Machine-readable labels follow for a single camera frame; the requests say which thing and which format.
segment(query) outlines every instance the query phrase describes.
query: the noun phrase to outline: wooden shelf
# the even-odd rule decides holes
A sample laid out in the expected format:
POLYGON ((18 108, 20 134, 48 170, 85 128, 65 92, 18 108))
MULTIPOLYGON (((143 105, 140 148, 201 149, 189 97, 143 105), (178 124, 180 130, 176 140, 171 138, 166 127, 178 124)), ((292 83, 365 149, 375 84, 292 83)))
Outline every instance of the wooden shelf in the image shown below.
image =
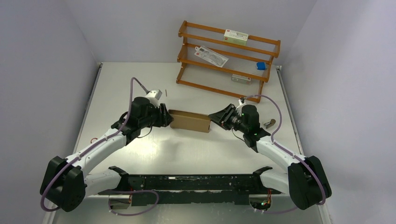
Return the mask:
MULTIPOLYGON (((181 70, 177 76, 177 83, 194 86, 200 89, 218 92, 221 94, 241 97, 242 95, 230 91, 218 90, 212 87, 194 84, 181 80, 185 67, 188 64, 197 65, 217 71, 236 74, 249 77, 253 80, 259 80, 259 91, 261 94, 262 87, 269 80, 269 71, 272 61, 279 56, 280 41, 266 39, 254 35, 249 35, 246 46, 228 43, 223 41, 225 29, 203 26, 195 23, 184 21, 179 29, 179 37, 183 37, 183 45, 180 49, 177 61, 182 63, 181 70), (224 66, 217 67, 194 55, 195 47, 206 46, 211 50, 225 55, 229 60, 224 66), (265 62, 267 69, 257 70, 256 63, 265 62)), ((261 98, 252 99, 252 101, 260 102, 261 98)))

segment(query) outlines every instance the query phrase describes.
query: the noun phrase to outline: white wall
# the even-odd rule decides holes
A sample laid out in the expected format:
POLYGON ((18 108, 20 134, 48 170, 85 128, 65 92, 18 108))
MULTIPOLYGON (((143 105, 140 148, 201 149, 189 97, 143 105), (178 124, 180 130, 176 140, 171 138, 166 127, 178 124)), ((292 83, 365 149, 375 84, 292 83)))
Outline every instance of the white wall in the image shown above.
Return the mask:
POLYGON ((100 62, 176 62, 184 20, 281 40, 282 63, 316 0, 66 0, 100 62))
POLYGON ((334 224, 396 223, 396 1, 318 0, 283 66, 334 224))
POLYGON ((0 223, 41 223, 39 189, 73 151, 97 72, 62 0, 0 1, 0 223))

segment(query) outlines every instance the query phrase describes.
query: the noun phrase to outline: purple cable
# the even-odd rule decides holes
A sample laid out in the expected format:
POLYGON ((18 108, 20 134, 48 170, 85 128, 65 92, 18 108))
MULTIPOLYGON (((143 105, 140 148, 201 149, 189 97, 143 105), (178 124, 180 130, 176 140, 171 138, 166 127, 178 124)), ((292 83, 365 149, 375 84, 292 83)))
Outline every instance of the purple cable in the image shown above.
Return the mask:
POLYGON ((155 191, 153 191, 153 190, 112 191, 112 192, 113 192, 113 193, 116 193, 116 194, 152 193, 152 194, 155 194, 156 197, 157 197, 156 202, 155 202, 150 208, 148 208, 148 209, 146 209, 146 210, 144 210, 144 211, 138 212, 138 213, 134 213, 134 214, 122 214, 122 213, 118 213, 118 212, 113 211, 113 210, 111 209, 110 200, 109 200, 109 202, 108 202, 108 205, 109 205, 109 212, 111 212, 111 213, 113 213, 113 214, 115 214, 115 215, 117 215, 117 216, 138 216, 138 215, 141 215, 141 214, 143 214, 143 213, 146 213, 146 212, 152 210, 152 209, 158 204, 158 201, 160 200, 160 197, 159 197, 158 193, 155 192, 155 191))
MULTIPOLYGON (((273 99, 271 99, 270 97, 267 97, 267 96, 261 95, 261 94, 255 94, 255 95, 247 96, 247 97, 244 97, 244 99, 251 98, 251 97, 264 97, 264 98, 268 99, 269 101, 271 101, 271 103, 273 103, 275 105, 275 107, 277 108, 277 110, 279 112, 279 125, 276 128, 276 130, 272 133, 271 141, 272 141, 272 143, 274 143, 274 145, 279 147, 281 150, 283 150, 285 153, 289 154, 293 158, 297 159, 301 164, 303 164, 305 166, 305 168, 307 168, 307 170, 311 173, 312 177, 315 179, 316 183, 319 186, 320 192, 322 193, 322 201, 317 203, 317 205, 323 205, 326 202, 326 194, 325 194, 325 189, 323 189, 323 186, 320 183, 320 180, 319 180, 318 176, 316 176, 316 174, 313 172, 313 170, 308 166, 308 164, 305 161, 300 159, 298 156, 294 156, 293 152, 291 152, 290 150, 288 150, 285 147, 281 146, 280 144, 278 144, 274 140, 274 135, 279 131, 279 129, 281 128, 281 125, 282 125, 282 112, 281 112, 281 109, 279 108, 278 104, 276 104, 276 102, 273 99)), ((268 214, 283 214, 283 213, 286 213, 286 212, 294 211, 295 209, 297 209, 297 207, 295 207, 293 209, 285 210, 285 211, 274 211, 274 212, 266 212, 265 211, 264 213, 268 213, 268 214)))
MULTIPOLYGON (((104 141, 106 141, 106 140, 108 140, 108 139, 110 139, 110 138, 116 136, 116 135, 117 135, 118 133, 120 133, 120 131, 125 127, 125 125, 126 125, 128 119, 129 119, 129 116, 130 116, 130 114, 131 114, 131 107, 132 107, 132 100, 133 100, 132 95, 133 95, 134 81, 137 81, 137 83, 142 87, 142 89, 146 92, 146 94, 149 92, 149 91, 146 89, 146 87, 144 87, 144 85, 143 85, 139 80, 137 80, 137 78, 133 77, 133 78, 131 79, 131 90, 130 90, 130 93, 129 93, 128 113, 127 113, 127 117, 125 118, 124 123, 122 123, 121 127, 120 127, 114 134, 109 135, 109 136, 107 137, 107 139, 103 138, 103 139, 97 140, 97 141, 95 141, 94 143, 92 143, 91 146, 89 146, 89 148, 87 148, 85 151, 83 151, 83 152, 80 154, 80 156, 79 156, 80 158, 83 157, 84 155, 86 155, 87 153, 89 153, 91 150, 93 150, 93 149, 94 149, 96 146, 98 146, 100 143, 102 143, 102 142, 104 142, 104 141)), ((41 208, 42 208, 44 211, 50 212, 50 211, 56 211, 56 210, 59 209, 59 207, 54 208, 54 209, 49 209, 49 208, 45 207, 45 205, 44 205, 44 199, 45 199, 46 195, 48 194, 48 191, 50 190, 50 188, 52 187, 52 185, 53 185, 53 184, 55 183, 55 181, 59 178, 59 176, 60 176, 69 166, 71 166, 73 163, 75 163, 75 162, 79 159, 79 157, 76 157, 76 158, 74 158, 73 160, 71 160, 69 163, 67 163, 66 166, 64 166, 64 167, 54 176, 54 178, 52 178, 52 180, 49 182, 48 186, 45 188, 44 192, 42 193, 41 200, 40 200, 40 206, 41 206, 41 208)))

